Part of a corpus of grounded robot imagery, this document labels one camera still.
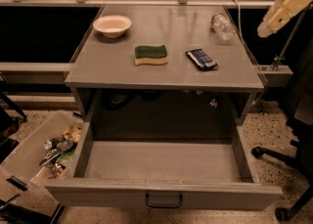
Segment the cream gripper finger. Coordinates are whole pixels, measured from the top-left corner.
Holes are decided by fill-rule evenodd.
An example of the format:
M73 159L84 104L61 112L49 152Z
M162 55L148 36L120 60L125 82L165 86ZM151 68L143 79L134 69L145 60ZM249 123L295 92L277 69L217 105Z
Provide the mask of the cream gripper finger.
M258 36L266 38L276 33L312 2L313 0L274 0L257 28Z

